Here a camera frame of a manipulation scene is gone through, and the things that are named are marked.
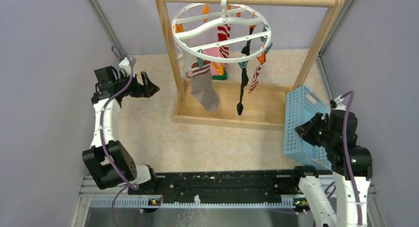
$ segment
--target blue plastic basket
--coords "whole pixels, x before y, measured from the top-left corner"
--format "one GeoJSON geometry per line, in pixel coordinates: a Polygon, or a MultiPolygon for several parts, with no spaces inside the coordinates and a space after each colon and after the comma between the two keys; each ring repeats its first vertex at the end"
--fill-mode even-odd
{"type": "Polygon", "coordinates": [[[327,113],[329,107],[311,89],[304,85],[287,94],[285,109],[284,154],[316,169],[331,169],[323,147],[312,146],[303,141],[294,130],[308,122],[316,112],[327,113]]]}

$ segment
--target red and white striped sock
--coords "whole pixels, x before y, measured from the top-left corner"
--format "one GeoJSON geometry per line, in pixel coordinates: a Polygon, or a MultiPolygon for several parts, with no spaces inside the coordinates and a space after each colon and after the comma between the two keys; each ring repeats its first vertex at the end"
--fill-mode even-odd
{"type": "Polygon", "coordinates": [[[249,89],[249,93],[251,93],[253,91],[253,89],[256,88],[256,86],[259,84],[259,74],[260,71],[262,69],[263,64],[266,62],[266,53],[263,52],[261,56],[257,57],[259,63],[256,67],[256,69],[254,70],[254,74],[253,74],[253,79],[251,81],[251,86],[249,89]]]}
{"type": "MultiPolygon", "coordinates": [[[[218,35],[218,41],[222,42],[225,40],[228,40],[230,38],[230,30],[231,25],[230,24],[224,24],[217,27],[217,35],[218,35]]],[[[228,58],[229,57],[229,46],[223,45],[220,46],[220,54],[222,58],[228,58]]]]}
{"type": "Polygon", "coordinates": [[[203,67],[200,68],[198,63],[192,64],[192,90],[191,94],[198,100],[198,102],[207,111],[212,111],[218,108],[220,98],[212,86],[212,75],[210,72],[211,62],[204,60],[203,67]]]}

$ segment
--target gray wall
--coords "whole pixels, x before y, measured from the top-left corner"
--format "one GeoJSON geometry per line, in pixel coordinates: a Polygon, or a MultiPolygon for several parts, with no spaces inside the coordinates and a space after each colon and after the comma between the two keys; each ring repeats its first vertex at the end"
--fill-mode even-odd
{"type": "Polygon", "coordinates": [[[418,0],[356,0],[325,55],[336,92],[355,91],[391,227],[418,225],[418,11],[418,0]]]}
{"type": "MultiPolygon", "coordinates": [[[[154,0],[98,0],[109,23],[124,49],[131,54],[166,53],[159,16],[154,0]]],[[[168,3],[170,19],[185,3],[168,3]]],[[[308,48],[323,19],[326,9],[304,7],[252,6],[269,21],[273,31],[273,47],[308,48]]],[[[211,12],[218,11],[219,5],[211,5],[211,12]]],[[[202,14],[197,8],[196,14],[202,14]]],[[[248,27],[232,27],[232,35],[248,34],[248,27]]],[[[194,41],[202,45],[216,41],[216,31],[194,41]]],[[[238,50],[243,45],[232,45],[238,50]]]]}
{"type": "Polygon", "coordinates": [[[87,0],[0,0],[0,21],[0,226],[69,226],[111,44],[87,0]]]}

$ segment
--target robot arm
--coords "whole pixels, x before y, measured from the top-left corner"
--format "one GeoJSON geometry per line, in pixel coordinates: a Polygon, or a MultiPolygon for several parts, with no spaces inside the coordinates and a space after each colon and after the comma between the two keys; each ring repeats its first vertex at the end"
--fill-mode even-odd
{"type": "Polygon", "coordinates": [[[349,112],[347,122],[347,143],[350,160],[346,160],[343,147],[343,118],[346,106],[341,104],[341,96],[331,101],[334,108],[330,115],[317,113],[307,123],[296,127],[299,136],[311,145],[325,148],[327,158],[332,164],[336,185],[337,215],[330,206],[320,181],[312,173],[300,177],[298,187],[304,193],[318,227],[355,227],[358,225],[358,205],[361,207],[362,226],[367,226],[367,194],[372,177],[372,158],[370,152],[356,145],[355,134],[358,120],[349,112]],[[358,189],[359,203],[355,200],[352,181],[347,163],[350,162],[354,181],[358,189]]]}
{"type": "Polygon", "coordinates": [[[139,84],[137,76],[134,75],[128,88],[111,100],[105,109],[104,104],[109,98],[126,86],[129,81],[131,69],[128,60],[126,58],[122,60],[119,67],[120,72],[119,76],[117,73],[117,78],[114,75],[116,70],[112,66],[94,71],[98,80],[96,92],[91,99],[95,110],[95,128],[90,149],[83,152],[83,161],[100,189],[115,187],[123,182],[111,164],[101,164],[105,160],[105,153],[100,138],[100,130],[103,130],[104,145],[106,145],[113,162],[129,181],[136,179],[137,174],[140,175],[142,183],[155,178],[155,173],[149,166],[140,166],[139,170],[136,168],[133,158],[119,141],[118,122],[123,97],[128,95],[132,97],[151,97],[160,88],[148,79],[145,72],[141,72],[143,84],[139,84]],[[100,115],[102,111],[104,116],[101,126],[100,115]]]}

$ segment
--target circular sock hanger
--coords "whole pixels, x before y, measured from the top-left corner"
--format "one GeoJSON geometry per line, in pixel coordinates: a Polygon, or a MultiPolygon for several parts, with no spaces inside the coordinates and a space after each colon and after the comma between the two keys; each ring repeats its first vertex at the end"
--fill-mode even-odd
{"type": "Polygon", "coordinates": [[[192,54],[192,55],[194,55],[198,58],[204,59],[204,60],[209,60],[209,61],[218,62],[218,63],[239,63],[239,62],[243,62],[243,61],[249,61],[251,59],[254,59],[254,58],[260,56],[265,51],[265,49],[268,47],[268,45],[271,41],[271,27],[270,27],[268,21],[265,19],[265,17],[263,17],[262,14],[260,14],[259,12],[254,10],[253,8],[248,7],[246,5],[243,5],[243,4],[231,4],[232,6],[235,6],[236,8],[228,10],[227,9],[228,8],[227,0],[221,0],[221,4],[220,4],[221,5],[221,11],[220,12],[208,13],[208,14],[186,17],[186,18],[180,18],[181,15],[184,12],[188,11],[189,9],[194,8],[194,7],[198,7],[198,6],[202,6],[202,5],[205,5],[205,4],[204,3],[192,3],[192,4],[189,4],[185,7],[183,7],[179,12],[176,13],[176,15],[174,16],[174,18],[172,20],[172,23],[171,23],[172,28],[175,29],[178,24],[208,19],[208,21],[206,23],[204,23],[203,25],[201,25],[201,26],[199,26],[195,29],[189,30],[189,31],[176,32],[176,30],[172,30],[174,41],[176,42],[176,44],[179,47],[184,49],[187,53],[190,53],[190,54],[192,54]],[[248,11],[248,12],[252,13],[254,15],[254,18],[245,19],[245,18],[241,18],[241,17],[231,16],[231,15],[237,15],[237,14],[245,12],[245,11],[248,11]],[[230,39],[222,41],[222,42],[210,43],[210,44],[199,45],[199,46],[194,46],[194,47],[189,47],[187,45],[187,43],[184,43],[184,40],[196,37],[196,36],[200,35],[201,33],[204,33],[206,31],[208,31],[209,29],[220,26],[220,25],[239,24],[239,25],[250,26],[250,25],[256,25],[258,23],[263,23],[264,24],[263,32],[255,33],[255,34],[252,34],[252,35],[246,35],[246,36],[238,37],[238,38],[230,38],[230,39]],[[255,39],[255,38],[260,38],[264,42],[264,45],[258,51],[256,51],[255,53],[250,54],[250,55],[246,55],[246,56],[243,56],[243,57],[222,58],[222,57],[205,55],[205,54],[202,54],[202,53],[199,52],[199,51],[202,51],[202,50],[208,49],[208,48],[221,47],[221,46],[224,46],[224,45],[229,45],[229,44],[239,43],[239,42],[247,42],[247,41],[249,41],[251,39],[255,39]]]}

